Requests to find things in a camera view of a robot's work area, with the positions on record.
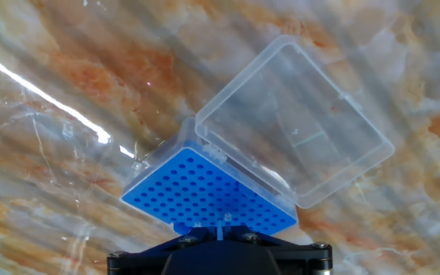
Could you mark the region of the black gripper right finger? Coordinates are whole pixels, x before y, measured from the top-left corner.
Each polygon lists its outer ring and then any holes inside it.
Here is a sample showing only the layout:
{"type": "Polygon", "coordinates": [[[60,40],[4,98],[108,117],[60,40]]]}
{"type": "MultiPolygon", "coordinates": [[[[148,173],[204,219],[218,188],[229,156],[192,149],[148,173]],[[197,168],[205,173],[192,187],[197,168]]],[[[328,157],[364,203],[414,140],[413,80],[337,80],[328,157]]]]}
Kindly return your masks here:
{"type": "Polygon", "coordinates": [[[222,263],[228,274],[333,274],[330,244],[298,245],[245,225],[222,229],[222,263]]]}

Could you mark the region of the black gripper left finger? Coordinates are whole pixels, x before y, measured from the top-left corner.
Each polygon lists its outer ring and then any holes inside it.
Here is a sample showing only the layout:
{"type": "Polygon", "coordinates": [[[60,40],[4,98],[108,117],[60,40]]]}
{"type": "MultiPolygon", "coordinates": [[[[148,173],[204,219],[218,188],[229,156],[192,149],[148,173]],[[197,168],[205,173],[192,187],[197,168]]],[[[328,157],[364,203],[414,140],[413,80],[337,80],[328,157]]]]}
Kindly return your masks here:
{"type": "Polygon", "coordinates": [[[146,251],[114,251],[107,256],[107,274],[160,274],[173,252],[218,239],[217,227],[195,227],[178,238],[146,251]]]}

